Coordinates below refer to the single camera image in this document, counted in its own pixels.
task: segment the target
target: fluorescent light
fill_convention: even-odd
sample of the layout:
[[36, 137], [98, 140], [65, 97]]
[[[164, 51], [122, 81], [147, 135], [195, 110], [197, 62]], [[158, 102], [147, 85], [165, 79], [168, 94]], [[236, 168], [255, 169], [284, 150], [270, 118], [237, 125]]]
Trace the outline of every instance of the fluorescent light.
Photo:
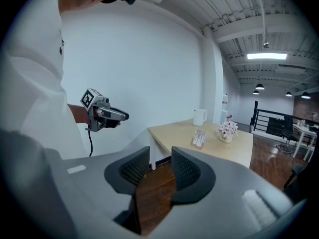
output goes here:
[[309, 96], [308, 92], [304, 92], [301, 96], [304, 99], [310, 99], [311, 97]]
[[287, 54], [284, 53], [250, 53], [247, 54], [248, 59], [286, 59]]

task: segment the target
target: white shirt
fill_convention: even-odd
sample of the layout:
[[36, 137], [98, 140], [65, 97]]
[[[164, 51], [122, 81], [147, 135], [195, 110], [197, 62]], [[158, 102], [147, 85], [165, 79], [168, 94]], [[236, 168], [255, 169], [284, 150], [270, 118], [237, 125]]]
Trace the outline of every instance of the white shirt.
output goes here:
[[88, 153], [61, 87], [64, 51], [57, 1], [29, 0], [4, 41], [0, 126], [68, 159]]

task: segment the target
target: white table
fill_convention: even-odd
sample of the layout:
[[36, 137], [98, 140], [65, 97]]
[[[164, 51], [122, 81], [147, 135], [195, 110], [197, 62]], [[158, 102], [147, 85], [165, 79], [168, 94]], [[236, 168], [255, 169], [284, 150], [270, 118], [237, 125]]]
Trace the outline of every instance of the white table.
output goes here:
[[311, 142], [310, 142], [310, 146], [308, 147], [308, 151], [307, 151], [307, 153], [306, 153], [306, 155], [304, 157], [304, 160], [306, 160], [306, 158], [308, 157], [308, 154], [309, 154], [309, 152], [311, 150], [311, 147], [312, 147], [312, 145], [314, 143], [314, 140], [315, 140], [315, 137], [317, 136], [317, 134], [315, 132], [309, 131], [309, 128], [307, 128], [305, 126], [299, 126], [299, 125], [296, 125], [296, 124], [293, 124], [293, 126], [294, 126], [295, 129], [297, 129], [301, 133], [299, 141], [298, 141], [297, 148], [296, 148], [296, 150], [294, 152], [294, 155], [293, 155], [293, 158], [296, 156], [296, 154], [297, 154], [297, 152], [298, 152], [298, 150], [300, 148], [300, 145], [303, 142], [303, 138], [304, 138], [305, 134], [307, 134], [309, 136], [312, 136], [312, 139], [311, 139]]

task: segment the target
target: black cable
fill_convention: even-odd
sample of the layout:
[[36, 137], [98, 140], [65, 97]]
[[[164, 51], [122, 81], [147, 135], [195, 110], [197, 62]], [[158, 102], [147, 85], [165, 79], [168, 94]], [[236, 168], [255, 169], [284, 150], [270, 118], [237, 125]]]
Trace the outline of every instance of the black cable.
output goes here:
[[91, 131], [88, 131], [89, 132], [89, 139], [90, 139], [90, 144], [91, 144], [91, 153], [90, 153], [90, 156], [92, 155], [92, 152], [93, 152], [93, 144], [92, 144], [92, 139], [91, 139]]

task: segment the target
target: ceiling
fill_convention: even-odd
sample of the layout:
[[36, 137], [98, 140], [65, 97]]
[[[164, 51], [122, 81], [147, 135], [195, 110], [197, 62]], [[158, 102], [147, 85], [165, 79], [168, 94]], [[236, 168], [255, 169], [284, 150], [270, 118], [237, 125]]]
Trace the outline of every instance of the ceiling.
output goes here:
[[[241, 84], [290, 87], [319, 85], [319, 40], [291, 0], [262, 0], [265, 14], [265, 49], [260, 0], [144, 0], [183, 18], [199, 32], [209, 27], [223, 57]], [[248, 52], [288, 54], [285, 61], [247, 60]]]

